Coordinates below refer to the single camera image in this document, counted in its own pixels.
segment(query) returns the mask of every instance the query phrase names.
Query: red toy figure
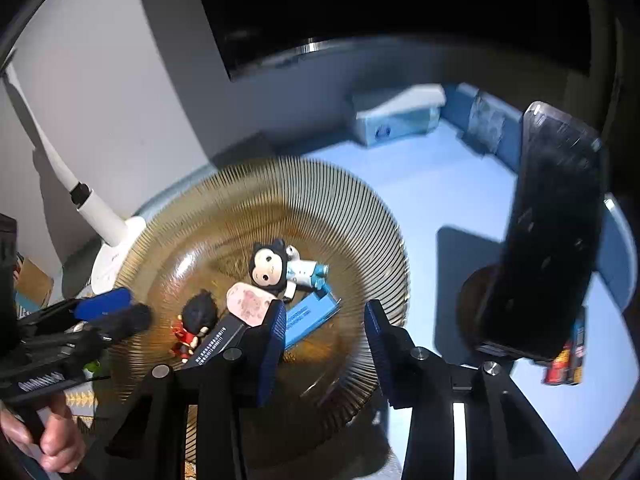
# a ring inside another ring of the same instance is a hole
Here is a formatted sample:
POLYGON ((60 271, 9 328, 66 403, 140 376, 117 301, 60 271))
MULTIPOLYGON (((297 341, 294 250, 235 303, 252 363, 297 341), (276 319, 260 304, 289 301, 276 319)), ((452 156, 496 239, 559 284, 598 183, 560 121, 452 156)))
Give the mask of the red toy figure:
POLYGON ((171 331, 178 339, 171 350, 172 354, 178 356, 183 363, 187 362, 198 347, 200 339, 217 320, 216 302, 210 292, 201 290, 200 294, 187 302, 177 321, 171 324, 171 331))

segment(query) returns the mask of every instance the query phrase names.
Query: screw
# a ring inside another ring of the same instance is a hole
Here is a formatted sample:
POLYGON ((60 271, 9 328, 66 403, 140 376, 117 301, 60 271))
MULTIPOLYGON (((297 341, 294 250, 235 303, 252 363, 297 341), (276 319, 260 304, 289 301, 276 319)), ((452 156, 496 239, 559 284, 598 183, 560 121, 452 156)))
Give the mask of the screw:
POLYGON ((495 361, 486 361, 482 364, 482 370, 491 376, 496 376, 502 371, 502 367, 495 361))
POLYGON ((167 377, 169 373, 169 367, 167 365, 158 365, 153 370, 151 370, 151 375, 156 379, 162 379, 163 377, 167 377))
POLYGON ((424 361, 429 357, 429 351, 423 346, 415 346, 411 348, 411 357, 418 359, 418 361, 424 361))
POLYGON ((227 348, 224 352, 222 352, 222 357, 227 361, 236 361, 242 357, 242 350, 239 348, 227 348))

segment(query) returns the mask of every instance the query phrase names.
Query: blue package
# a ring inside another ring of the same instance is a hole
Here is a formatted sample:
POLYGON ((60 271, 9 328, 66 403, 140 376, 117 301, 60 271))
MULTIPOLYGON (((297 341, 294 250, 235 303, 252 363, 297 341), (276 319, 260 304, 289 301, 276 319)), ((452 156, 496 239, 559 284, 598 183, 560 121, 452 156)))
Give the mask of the blue package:
POLYGON ((304 300, 287 312, 287 328, 284 333, 284 348, 289 349, 313 332, 338 311, 334 296, 310 293, 304 300))

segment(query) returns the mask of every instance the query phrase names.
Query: white lamp base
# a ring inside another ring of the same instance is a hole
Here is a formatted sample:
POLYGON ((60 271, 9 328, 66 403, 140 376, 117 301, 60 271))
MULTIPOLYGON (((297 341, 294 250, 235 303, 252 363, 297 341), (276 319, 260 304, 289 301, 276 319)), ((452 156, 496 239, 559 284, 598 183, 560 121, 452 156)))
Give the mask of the white lamp base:
POLYGON ((94 294, 103 294, 113 288, 124 259, 146 227, 145 219, 141 216, 132 216, 125 221, 125 224, 127 236, 124 240, 115 247, 103 243, 95 258, 94 268, 91 271, 91 290, 94 294))

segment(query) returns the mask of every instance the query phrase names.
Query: amber glass dish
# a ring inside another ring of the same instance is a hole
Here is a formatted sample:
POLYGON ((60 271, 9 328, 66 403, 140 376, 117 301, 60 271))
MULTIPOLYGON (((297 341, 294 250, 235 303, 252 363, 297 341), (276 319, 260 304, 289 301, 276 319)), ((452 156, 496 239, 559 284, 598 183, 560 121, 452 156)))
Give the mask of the amber glass dish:
MULTIPOLYGON (((364 303, 378 298, 393 324, 407 310, 409 274, 398 225, 362 181, 322 162, 280 158, 233 166, 173 200, 140 235, 116 286, 154 312, 148 332, 110 351, 125 399, 154 365, 170 362, 170 323, 201 288, 225 315, 227 289, 249 283, 254 241, 284 238, 304 259, 330 266, 340 311, 284 355, 266 407, 241 413, 247 465, 286 462, 342 428, 378 384, 364 335, 364 303)), ((297 292, 293 306, 304 296, 297 292)), ((190 408, 186 458, 196 461, 190 408)))

